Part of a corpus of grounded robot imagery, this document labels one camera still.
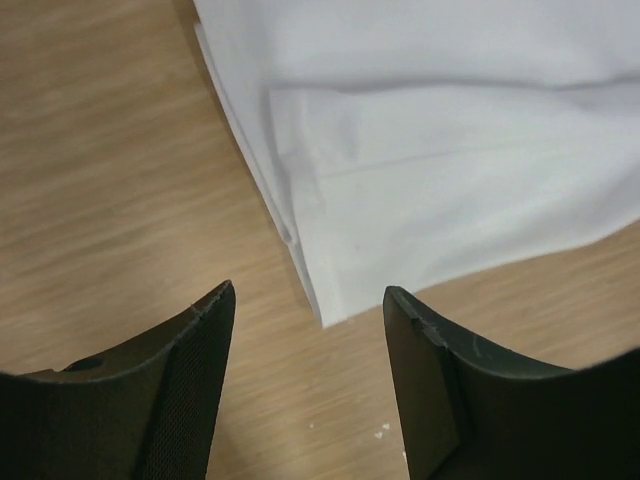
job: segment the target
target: wooden surface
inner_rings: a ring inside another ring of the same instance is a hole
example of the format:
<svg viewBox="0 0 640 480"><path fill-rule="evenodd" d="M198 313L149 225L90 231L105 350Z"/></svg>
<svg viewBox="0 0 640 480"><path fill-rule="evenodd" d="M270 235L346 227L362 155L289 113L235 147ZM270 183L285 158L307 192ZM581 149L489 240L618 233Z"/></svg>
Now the wooden surface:
<svg viewBox="0 0 640 480"><path fill-rule="evenodd" d="M2 2L0 369L63 367L230 277L239 305L210 477L405 479L380 311L327 331L312 318L195 19L189 0ZM421 297L578 367L640 344L639 287L636 225Z"/></svg>

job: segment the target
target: black plastic part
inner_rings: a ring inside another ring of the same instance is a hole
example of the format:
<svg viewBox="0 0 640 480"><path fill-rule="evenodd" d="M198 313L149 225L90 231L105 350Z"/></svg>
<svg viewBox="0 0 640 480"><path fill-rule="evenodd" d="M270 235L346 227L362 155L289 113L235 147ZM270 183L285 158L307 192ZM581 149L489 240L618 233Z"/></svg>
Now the black plastic part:
<svg viewBox="0 0 640 480"><path fill-rule="evenodd" d="M0 478L203 479L234 313L225 282L61 372L0 373Z"/></svg>
<svg viewBox="0 0 640 480"><path fill-rule="evenodd" d="M398 287L384 317L412 480L640 479L640 349L567 370Z"/></svg>

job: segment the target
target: white cloth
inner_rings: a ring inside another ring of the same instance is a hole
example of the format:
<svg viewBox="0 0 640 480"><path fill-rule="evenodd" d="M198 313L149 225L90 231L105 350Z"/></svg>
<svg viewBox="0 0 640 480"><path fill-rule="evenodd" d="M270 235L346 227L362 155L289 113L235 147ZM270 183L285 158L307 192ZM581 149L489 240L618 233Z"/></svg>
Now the white cloth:
<svg viewBox="0 0 640 480"><path fill-rule="evenodd" d="M640 2L196 0L324 326L640 218Z"/></svg>

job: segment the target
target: white fabric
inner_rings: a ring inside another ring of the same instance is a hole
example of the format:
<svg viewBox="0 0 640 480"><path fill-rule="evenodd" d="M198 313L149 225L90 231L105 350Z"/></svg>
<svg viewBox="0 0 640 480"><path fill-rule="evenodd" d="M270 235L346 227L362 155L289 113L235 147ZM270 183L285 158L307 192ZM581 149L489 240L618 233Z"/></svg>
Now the white fabric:
<svg viewBox="0 0 640 480"><path fill-rule="evenodd" d="M196 0L324 326L640 217L636 0Z"/></svg>

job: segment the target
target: wood grain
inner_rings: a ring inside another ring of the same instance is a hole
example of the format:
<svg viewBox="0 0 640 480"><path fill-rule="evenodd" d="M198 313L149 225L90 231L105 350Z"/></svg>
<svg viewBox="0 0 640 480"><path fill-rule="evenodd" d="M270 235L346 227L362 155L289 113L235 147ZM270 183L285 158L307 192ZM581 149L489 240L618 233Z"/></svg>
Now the wood grain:
<svg viewBox="0 0 640 480"><path fill-rule="evenodd" d="M407 478L380 310L326 331L312 318L195 21L189 0L2 2L0 369L65 366L232 278L210 477ZM639 287L635 225L421 297L578 367L640 344Z"/></svg>

